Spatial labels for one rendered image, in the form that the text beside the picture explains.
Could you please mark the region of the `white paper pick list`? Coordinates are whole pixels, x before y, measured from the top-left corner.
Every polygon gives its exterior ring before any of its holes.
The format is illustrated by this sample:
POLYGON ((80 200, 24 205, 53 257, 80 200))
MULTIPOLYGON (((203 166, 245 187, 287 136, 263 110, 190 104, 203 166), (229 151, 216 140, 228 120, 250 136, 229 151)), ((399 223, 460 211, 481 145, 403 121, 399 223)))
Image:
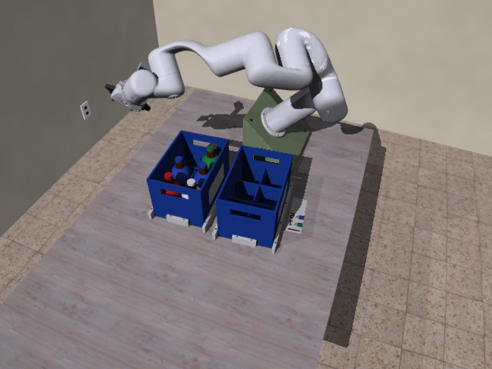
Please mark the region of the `white paper pick list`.
POLYGON ((286 231, 301 234, 308 200, 294 198, 286 231))

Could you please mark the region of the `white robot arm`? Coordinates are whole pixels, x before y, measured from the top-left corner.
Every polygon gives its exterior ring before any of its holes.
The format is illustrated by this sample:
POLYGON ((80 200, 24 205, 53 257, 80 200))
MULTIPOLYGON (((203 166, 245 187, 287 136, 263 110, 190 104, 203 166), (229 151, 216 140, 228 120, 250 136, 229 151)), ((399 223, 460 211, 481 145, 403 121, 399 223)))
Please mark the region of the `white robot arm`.
POLYGON ((317 36, 302 28, 286 28, 278 34, 278 63, 271 41, 263 32, 252 32, 214 46, 191 40, 163 45, 150 52, 149 64, 141 61, 128 80, 120 80, 124 99, 138 105, 146 98, 173 99, 183 95, 185 86, 175 57, 182 51, 198 54, 218 77, 245 69, 254 86, 300 90, 261 112, 264 128, 276 138, 316 110, 328 123, 339 122, 347 115, 343 91, 326 49, 317 36))

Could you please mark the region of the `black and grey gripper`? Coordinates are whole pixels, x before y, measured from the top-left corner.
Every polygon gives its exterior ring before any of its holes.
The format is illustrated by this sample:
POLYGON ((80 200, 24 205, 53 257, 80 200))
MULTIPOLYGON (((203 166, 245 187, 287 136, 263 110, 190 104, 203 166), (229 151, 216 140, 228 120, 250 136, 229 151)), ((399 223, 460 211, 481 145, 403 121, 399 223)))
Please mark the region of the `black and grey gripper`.
POLYGON ((117 84, 116 86, 106 84, 105 88, 108 89, 109 93, 112 93, 111 94, 112 101, 115 100, 116 102, 124 105, 125 107, 130 108, 131 111, 136 111, 136 112, 139 112, 141 110, 150 111, 151 109, 151 107, 147 104, 147 99, 138 105, 133 105, 128 103, 122 95, 122 87, 119 84, 117 84))

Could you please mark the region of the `red bottle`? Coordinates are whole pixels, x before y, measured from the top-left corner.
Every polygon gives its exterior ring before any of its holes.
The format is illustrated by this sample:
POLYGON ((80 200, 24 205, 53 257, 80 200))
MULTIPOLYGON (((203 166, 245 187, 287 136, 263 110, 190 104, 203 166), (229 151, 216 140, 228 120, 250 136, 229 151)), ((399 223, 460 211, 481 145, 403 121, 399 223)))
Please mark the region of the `red bottle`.
MULTIPOLYGON (((173 185, 180 185, 180 183, 173 178, 173 175, 171 172, 166 172, 164 179, 165 180, 163 182, 167 182, 167 183, 170 183, 173 185)), ((179 195, 180 195, 180 193, 168 191, 168 190, 164 190, 164 189, 162 189, 162 194, 168 194, 168 195, 175 196, 175 197, 179 197, 179 195)))

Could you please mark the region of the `blue plastic crate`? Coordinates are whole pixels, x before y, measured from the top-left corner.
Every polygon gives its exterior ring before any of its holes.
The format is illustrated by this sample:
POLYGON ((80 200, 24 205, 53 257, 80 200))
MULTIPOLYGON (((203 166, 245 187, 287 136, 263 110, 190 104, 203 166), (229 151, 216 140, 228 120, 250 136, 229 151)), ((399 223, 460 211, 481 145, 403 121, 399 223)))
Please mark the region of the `blue plastic crate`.
POLYGON ((239 151, 216 198, 218 236, 232 239, 234 234, 272 248, 289 189, 289 175, 291 164, 275 154, 239 151), (253 155, 278 159, 279 165, 253 160, 253 155))
MULTIPOLYGON (((200 135, 177 135, 174 141, 157 163, 147 178, 148 189, 155 216, 166 218, 167 214, 189 220, 190 225, 202 228, 212 205, 229 172, 229 152, 216 141, 200 135), (202 156, 206 155, 207 148, 193 145, 193 140, 217 145, 215 154, 218 155, 208 176, 200 190, 186 188, 187 184, 180 185, 163 182, 166 172, 171 172, 175 165, 175 157, 181 156, 191 169, 192 176, 198 171, 202 156), (188 195, 188 199, 168 194, 162 194, 162 189, 188 195)), ((166 218, 167 219, 167 218, 166 218)))

